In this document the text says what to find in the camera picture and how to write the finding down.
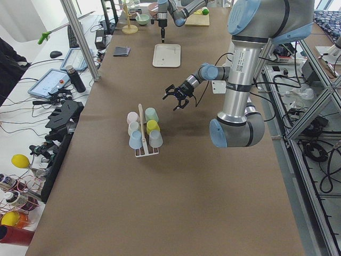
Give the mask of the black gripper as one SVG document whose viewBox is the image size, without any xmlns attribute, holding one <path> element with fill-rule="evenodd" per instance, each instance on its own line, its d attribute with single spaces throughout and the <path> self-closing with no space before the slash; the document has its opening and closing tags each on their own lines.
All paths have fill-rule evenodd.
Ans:
<svg viewBox="0 0 341 256">
<path fill-rule="evenodd" d="M 165 28 L 167 27 L 167 13 L 158 12 L 151 18 L 151 24 L 153 25 L 155 22 L 158 22 L 158 26 L 160 27 L 160 35 L 161 42 L 165 42 Z"/>
<path fill-rule="evenodd" d="M 171 84 L 165 89 L 163 100 L 170 95 L 174 96 L 178 100 L 178 104 L 173 110 L 176 111 L 178 109 L 184 109 L 189 103 L 189 99 L 186 97 L 193 97 L 193 86 L 190 83 L 182 83 L 178 87 L 175 87 L 174 84 Z"/>
</svg>

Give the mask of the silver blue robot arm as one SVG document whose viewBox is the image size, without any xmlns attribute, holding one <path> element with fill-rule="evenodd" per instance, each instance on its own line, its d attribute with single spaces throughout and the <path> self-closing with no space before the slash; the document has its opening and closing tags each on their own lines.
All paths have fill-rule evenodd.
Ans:
<svg viewBox="0 0 341 256">
<path fill-rule="evenodd" d="M 234 46 L 231 66 L 203 63 L 180 86 L 170 85 L 165 96 L 184 108 L 203 81 L 225 81 L 222 110 L 209 124 L 212 143 L 219 148 L 250 147 L 261 141 L 265 125 L 249 93 L 261 48 L 305 39 L 312 31 L 314 1 L 237 1 L 229 14 L 228 32 Z"/>
<path fill-rule="evenodd" d="M 154 24 L 156 21 L 160 27 L 161 42 L 165 42 L 165 28 L 167 27 L 167 15 L 173 18 L 173 21 L 177 27 L 181 27 L 185 24 L 187 18 L 193 14 L 195 11 L 202 7 L 206 7 L 209 1 L 207 0 L 197 0 L 191 1 L 181 10 L 178 9 L 176 1 L 157 1 L 158 10 L 154 18 L 151 19 L 151 23 Z"/>
</svg>

